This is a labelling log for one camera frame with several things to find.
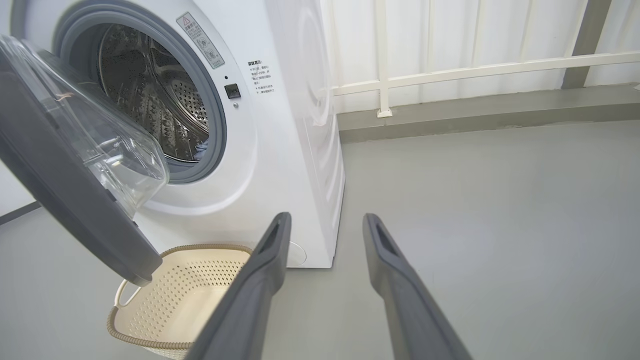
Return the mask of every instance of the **plastic laundry basket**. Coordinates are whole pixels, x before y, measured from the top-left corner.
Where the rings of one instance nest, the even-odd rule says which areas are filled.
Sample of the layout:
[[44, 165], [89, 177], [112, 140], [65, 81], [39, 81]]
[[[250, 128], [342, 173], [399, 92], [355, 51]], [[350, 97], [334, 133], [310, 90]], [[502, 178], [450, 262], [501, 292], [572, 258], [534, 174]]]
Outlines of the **plastic laundry basket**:
[[252, 251], [237, 245], [188, 245], [161, 254], [153, 281], [124, 304], [116, 292], [107, 319], [114, 338], [183, 359]]

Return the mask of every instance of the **basket rim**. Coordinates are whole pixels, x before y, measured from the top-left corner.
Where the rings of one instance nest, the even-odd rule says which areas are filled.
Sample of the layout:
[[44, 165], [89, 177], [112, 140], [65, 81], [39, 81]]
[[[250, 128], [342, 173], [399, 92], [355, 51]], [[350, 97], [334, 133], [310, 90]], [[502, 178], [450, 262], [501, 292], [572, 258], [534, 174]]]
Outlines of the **basket rim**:
[[[251, 248], [248, 248], [242, 245], [196, 244], [196, 245], [183, 245], [183, 246], [174, 247], [172, 249], [169, 249], [163, 252], [162, 254], [160, 254], [160, 256], [164, 258], [165, 256], [169, 254], [173, 254], [174, 252], [178, 252], [178, 251], [204, 250], [204, 249], [238, 250], [238, 251], [244, 251], [249, 255], [251, 255], [253, 252]], [[135, 338], [133, 336], [123, 334], [117, 331], [115, 328], [115, 319], [116, 319], [117, 313], [118, 313], [118, 307], [117, 306], [112, 307], [111, 311], [109, 312], [109, 316], [107, 317], [107, 331], [109, 332], [109, 335], [113, 336], [114, 338], [120, 341], [124, 341], [126, 343], [138, 345], [141, 347], [160, 348], [165, 350], [188, 350], [194, 344], [194, 341], [190, 343], [170, 343], [166, 341], [144, 340], [144, 339]]]

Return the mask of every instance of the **gray floor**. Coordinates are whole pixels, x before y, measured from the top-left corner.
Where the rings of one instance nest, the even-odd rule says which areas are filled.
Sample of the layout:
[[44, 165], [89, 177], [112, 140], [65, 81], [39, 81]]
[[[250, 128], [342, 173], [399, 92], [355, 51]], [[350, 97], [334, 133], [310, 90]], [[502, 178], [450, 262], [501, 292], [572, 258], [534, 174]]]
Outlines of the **gray floor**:
[[[392, 359], [377, 213], [476, 360], [640, 353], [640, 121], [352, 143], [329, 270], [290, 270], [263, 359]], [[1, 359], [159, 359], [104, 329], [119, 279], [43, 210], [0, 227]]]

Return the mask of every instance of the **washing machine drum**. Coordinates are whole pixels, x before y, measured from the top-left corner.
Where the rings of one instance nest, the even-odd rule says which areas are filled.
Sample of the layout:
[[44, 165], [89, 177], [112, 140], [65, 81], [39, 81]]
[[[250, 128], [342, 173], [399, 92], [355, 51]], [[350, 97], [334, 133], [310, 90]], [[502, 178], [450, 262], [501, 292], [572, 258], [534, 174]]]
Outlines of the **washing machine drum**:
[[184, 67], [153, 38], [114, 24], [98, 54], [107, 95], [160, 143], [167, 157], [197, 162], [207, 149], [207, 109]]

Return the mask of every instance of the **door glass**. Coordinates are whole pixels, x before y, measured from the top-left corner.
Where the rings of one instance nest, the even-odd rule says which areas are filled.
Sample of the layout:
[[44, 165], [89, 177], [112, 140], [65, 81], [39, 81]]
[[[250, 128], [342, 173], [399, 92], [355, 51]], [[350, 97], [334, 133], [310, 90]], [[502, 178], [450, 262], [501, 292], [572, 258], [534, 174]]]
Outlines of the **door glass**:
[[97, 84], [14, 38], [0, 37], [0, 51], [129, 217], [168, 182], [156, 139], [113, 106]]

